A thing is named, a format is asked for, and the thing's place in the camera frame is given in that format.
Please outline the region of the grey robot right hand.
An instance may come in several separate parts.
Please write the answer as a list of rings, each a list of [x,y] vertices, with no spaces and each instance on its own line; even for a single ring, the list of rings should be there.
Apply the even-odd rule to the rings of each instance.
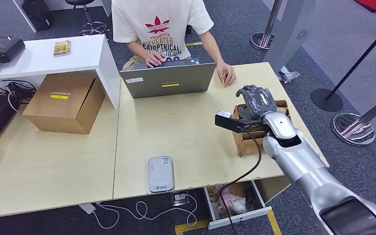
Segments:
[[[243,119],[261,120],[265,114],[277,111],[275,100],[267,88],[245,85],[235,96],[242,96],[247,106],[247,109],[238,107],[238,113]]]

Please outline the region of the person's left hand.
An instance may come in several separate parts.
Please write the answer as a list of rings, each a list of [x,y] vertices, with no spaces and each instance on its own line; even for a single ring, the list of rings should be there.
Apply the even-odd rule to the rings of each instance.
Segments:
[[[231,85],[236,80],[236,73],[232,66],[221,61],[216,63],[217,74],[224,87]]]

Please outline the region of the person's right hand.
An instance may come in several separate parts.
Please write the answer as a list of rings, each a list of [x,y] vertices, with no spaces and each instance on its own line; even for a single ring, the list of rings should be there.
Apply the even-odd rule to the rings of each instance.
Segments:
[[[159,52],[147,52],[146,55],[143,56],[146,65],[149,68],[157,67],[162,64],[165,59],[165,56]]]

